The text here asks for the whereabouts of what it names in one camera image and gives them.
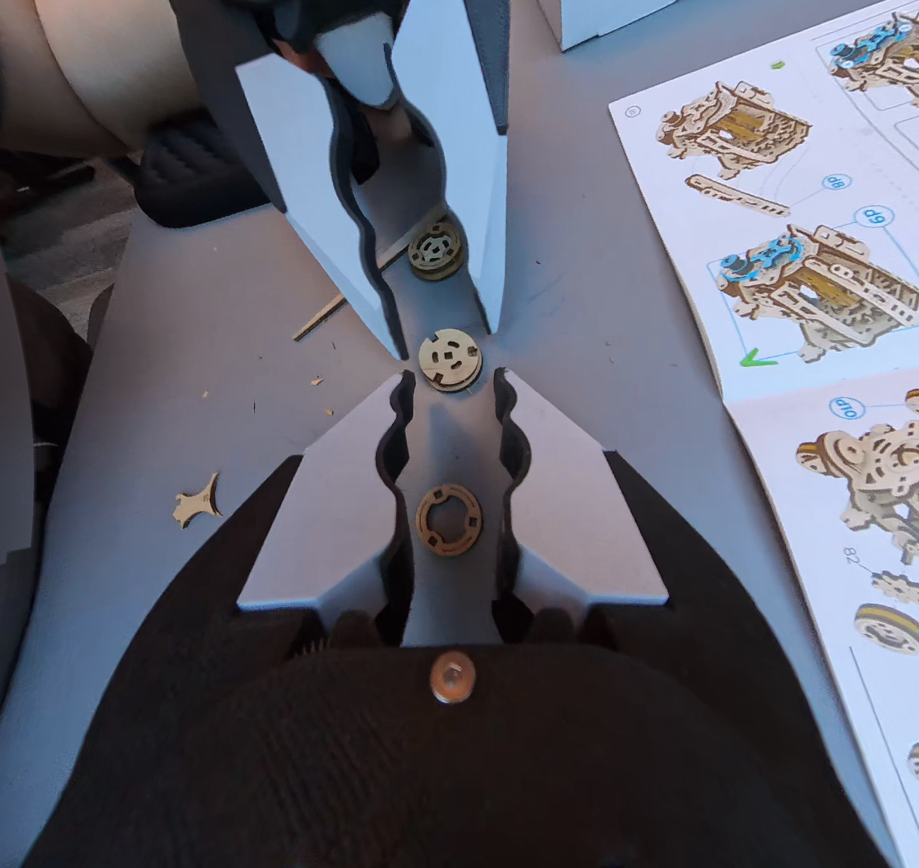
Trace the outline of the person's left hand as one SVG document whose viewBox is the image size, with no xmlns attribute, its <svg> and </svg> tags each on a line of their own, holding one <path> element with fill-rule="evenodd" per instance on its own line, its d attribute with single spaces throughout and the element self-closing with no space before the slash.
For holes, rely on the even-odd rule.
<svg viewBox="0 0 919 868">
<path fill-rule="evenodd" d="M 393 24 L 384 12 L 341 24 L 316 35 L 314 45 L 342 86 L 360 103 L 390 110 L 396 88 L 385 47 L 393 44 Z"/>
</svg>

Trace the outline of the dark cloth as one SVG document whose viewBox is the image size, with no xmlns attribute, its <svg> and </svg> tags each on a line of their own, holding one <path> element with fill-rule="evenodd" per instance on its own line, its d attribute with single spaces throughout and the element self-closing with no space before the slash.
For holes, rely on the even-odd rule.
<svg viewBox="0 0 919 868">
<path fill-rule="evenodd" d="M 51 445 L 52 468 L 63 458 L 92 352 L 63 313 L 27 286 L 2 274 L 1 545 L 32 543 L 33 501 L 46 498 L 46 479 L 32 483 L 34 444 Z"/>
</svg>

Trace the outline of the star-shaped wooden scrap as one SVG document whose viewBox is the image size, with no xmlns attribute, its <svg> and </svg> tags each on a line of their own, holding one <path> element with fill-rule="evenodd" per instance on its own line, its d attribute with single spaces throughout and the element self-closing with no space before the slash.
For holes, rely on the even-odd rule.
<svg viewBox="0 0 919 868">
<path fill-rule="evenodd" d="M 200 491 L 189 494 L 176 495 L 176 507 L 172 517 L 181 529 L 186 529 L 199 515 L 206 514 L 212 517 L 223 517 L 216 504 L 216 486 L 219 473 L 212 473 L 207 485 Z"/>
</svg>

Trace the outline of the thick slotted wooden wheel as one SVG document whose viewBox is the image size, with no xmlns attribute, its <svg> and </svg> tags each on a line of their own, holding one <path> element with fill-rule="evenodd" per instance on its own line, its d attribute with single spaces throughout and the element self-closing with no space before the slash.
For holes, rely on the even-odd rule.
<svg viewBox="0 0 919 868">
<path fill-rule="evenodd" d="M 436 282 L 451 277 L 460 269 L 465 251 L 457 227 L 443 216 L 416 235 L 408 246 L 407 256 L 416 277 Z"/>
</svg>

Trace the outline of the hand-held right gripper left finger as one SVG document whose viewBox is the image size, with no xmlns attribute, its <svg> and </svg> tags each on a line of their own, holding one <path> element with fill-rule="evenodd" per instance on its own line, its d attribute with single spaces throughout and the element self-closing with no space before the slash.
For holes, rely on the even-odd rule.
<svg viewBox="0 0 919 868">
<path fill-rule="evenodd" d="M 415 375 L 387 380 L 310 445 L 237 604 L 310 608 L 331 630 L 362 611 L 388 645 L 403 642 L 415 570 L 397 479 L 409 459 Z"/>
</svg>

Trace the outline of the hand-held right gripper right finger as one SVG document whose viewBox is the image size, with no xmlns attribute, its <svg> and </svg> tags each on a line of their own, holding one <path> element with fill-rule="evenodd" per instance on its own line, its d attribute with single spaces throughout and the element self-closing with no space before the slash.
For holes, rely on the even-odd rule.
<svg viewBox="0 0 919 868">
<path fill-rule="evenodd" d="M 600 443 L 507 368 L 493 376 L 502 499 L 493 619 L 515 643 L 544 609 L 663 605 L 658 569 Z"/>
</svg>

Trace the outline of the thin wooden stick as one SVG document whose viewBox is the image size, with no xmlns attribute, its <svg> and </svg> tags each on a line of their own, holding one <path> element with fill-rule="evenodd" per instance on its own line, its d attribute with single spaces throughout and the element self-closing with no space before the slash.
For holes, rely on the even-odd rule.
<svg viewBox="0 0 919 868">
<path fill-rule="evenodd" d="M 443 208 L 433 208 L 420 221 L 416 222 L 408 231 L 398 238 L 396 242 L 390 245 L 386 250 L 377 254 L 378 268 L 382 271 L 388 268 L 389 265 L 393 264 L 394 261 L 401 257 L 410 242 L 412 242 L 421 231 L 426 230 L 444 216 L 445 210 Z M 294 342 L 301 341 L 306 335 L 318 328 L 346 304 L 347 300 L 344 295 L 341 293 L 337 294 L 292 336 L 292 340 Z"/>
</svg>

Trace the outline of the assembly instruction booklet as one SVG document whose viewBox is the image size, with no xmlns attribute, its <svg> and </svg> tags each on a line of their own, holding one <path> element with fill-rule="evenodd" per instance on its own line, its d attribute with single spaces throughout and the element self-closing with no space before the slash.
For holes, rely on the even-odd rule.
<svg viewBox="0 0 919 868">
<path fill-rule="evenodd" d="M 918 862 L 917 0 L 609 104 Z"/>
</svg>

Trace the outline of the person's left forearm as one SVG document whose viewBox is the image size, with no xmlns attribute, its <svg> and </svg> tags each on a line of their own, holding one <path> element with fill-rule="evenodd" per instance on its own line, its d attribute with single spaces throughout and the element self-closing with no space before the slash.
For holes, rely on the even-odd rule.
<svg viewBox="0 0 919 868">
<path fill-rule="evenodd" d="M 1 0 L 1 146 L 137 150 L 201 107 L 168 0 Z"/>
</svg>

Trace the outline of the wooden disc with square holes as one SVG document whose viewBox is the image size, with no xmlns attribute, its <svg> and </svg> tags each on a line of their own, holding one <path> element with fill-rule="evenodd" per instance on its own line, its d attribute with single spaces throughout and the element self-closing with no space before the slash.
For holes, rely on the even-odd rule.
<svg viewBox="0 0 919 868">
<path fill-rule="evenodd" d="M 453 393 L 470 387 L 482 371 L 482 353 L 469 334 L 456 329 L 437 331 L 419 350 L 422 373 L 437 391 Z"/>
</svg>

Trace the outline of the black textured foam pad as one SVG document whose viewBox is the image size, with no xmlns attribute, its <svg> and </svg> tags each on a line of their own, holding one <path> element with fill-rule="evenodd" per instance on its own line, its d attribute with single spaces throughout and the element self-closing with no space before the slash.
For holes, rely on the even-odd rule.
<svg viewBox="0 0 919 868">
<path fill-rule="evenodd" d="M 269 202 L 205 109 L 156 126 L 139 169 L 133 183 L 137 204 L 169 229 L 199 226 Z"/>
</svg>

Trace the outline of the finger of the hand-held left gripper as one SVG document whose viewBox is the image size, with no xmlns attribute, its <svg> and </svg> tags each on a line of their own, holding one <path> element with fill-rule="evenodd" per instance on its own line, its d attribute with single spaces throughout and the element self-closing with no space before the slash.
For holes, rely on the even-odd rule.
<svg viewBox="0 0 919 868">
<path fill-rule="evenodd" d="M 447 210 L 466 242 L 489 334 L 501 323 L 506 265 L 507 139 L 494 121 L 463 0 L 410 0 L 388 55 L 407 110 L 441 152 Z"/>
<path fill-rule="evenodd" d="M 375 231 L 351 184 L 354 132 L 330 81 L 267 55 L 236 68 L 286 208 L 328 277 L 392 356 L 408 350 Z"/>
</svg>

